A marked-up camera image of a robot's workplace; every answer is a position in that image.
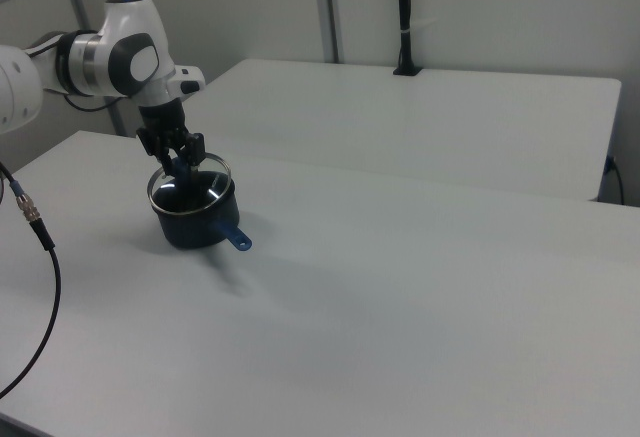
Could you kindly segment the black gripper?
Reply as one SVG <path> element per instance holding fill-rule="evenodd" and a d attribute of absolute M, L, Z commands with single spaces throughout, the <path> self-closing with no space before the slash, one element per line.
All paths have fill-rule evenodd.
<path fill-rule="evenodd" d="M 190 133 L 185 125 L 181 99 L 173 99 L 156 106 L 139 106 L 143 125 L 136 131 L 145 152 L 154 156 L 165 173 L 173 172 L 169 147 L 165 141 L 175 142 L 176 160 L 183 165 L 200 165 L 206 157 L 205 138 Z"/>

